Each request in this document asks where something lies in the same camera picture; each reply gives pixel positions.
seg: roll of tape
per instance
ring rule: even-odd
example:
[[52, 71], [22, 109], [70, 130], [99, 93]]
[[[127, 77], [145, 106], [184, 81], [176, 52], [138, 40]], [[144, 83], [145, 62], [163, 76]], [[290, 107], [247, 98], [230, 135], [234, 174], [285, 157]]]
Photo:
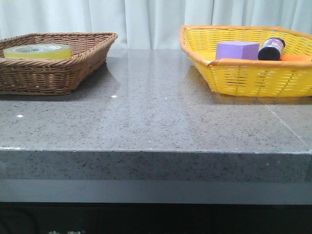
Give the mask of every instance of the roll of tape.
[[68, 59], [71, 47], [64, 44], [33, 44], [15, 46], [3, 50], [5, 58]]

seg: gray countertop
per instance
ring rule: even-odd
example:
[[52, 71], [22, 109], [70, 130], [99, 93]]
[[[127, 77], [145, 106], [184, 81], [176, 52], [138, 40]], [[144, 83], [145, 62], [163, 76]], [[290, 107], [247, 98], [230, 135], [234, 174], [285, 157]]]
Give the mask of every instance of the gray countertop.
[[212, 93], [180, 50], [111, 50], [66, 96], [0, 96], [0, 178], [298, 183], [312, 98]]

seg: wicker basket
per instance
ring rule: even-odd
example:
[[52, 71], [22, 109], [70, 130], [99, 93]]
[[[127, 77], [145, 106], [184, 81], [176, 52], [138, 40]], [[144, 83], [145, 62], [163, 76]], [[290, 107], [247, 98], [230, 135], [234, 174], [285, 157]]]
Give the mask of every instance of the wicker basket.
[[[0, 94], [64, 95], [100, 67], [116, 33], [34, 33], [0, 40]], [[3, 49], [37, 43], [70, 45], [69, 59], [4, 58]]]
[[312, 36], [281, 27], [181, 27], [180, 44], [210, 88], [221, 94], [250, 97], [312, 96], [312, 62], [215, 60], [222, 41], [262, 43], [271, 37], [285, 40], [284, 54], [312, 55]]

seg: purple sponge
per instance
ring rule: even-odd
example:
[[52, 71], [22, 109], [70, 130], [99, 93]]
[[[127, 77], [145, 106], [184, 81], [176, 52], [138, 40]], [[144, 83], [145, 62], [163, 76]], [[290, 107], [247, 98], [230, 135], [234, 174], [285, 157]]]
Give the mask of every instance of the purple sponge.
[[220, 42], [216, 47], [216, 59], [250, 59], [257, 60], [259, 43], [243, 41]]

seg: white curtain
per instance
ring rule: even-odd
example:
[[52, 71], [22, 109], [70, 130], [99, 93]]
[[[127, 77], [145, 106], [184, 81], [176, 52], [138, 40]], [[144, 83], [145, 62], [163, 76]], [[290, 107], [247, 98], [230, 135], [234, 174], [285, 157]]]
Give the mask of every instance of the white curtain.
[[268, 25], [312, 33], [312, 0], [0, 0], [0, 38], [117, 32], [113, 48], [179, 49], [182, 24]]

